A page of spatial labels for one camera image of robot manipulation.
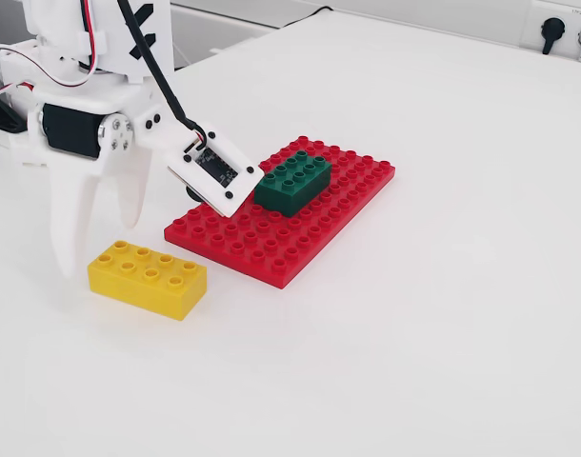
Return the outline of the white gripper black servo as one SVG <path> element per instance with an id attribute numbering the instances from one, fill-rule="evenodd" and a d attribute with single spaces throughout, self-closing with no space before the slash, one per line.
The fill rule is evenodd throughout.
<path id="1" fill-rule="evenodd" d="M 50 171 L 51 240 L 62 273 L 80 263 L 96 188 L 116 180 L 123 224 L 142 212 L 152 137 L 146 124 L 165 117 L 153 83 L 87 83 L 79 88 L 37 84 L 29 110 L 30 140 Z"/>

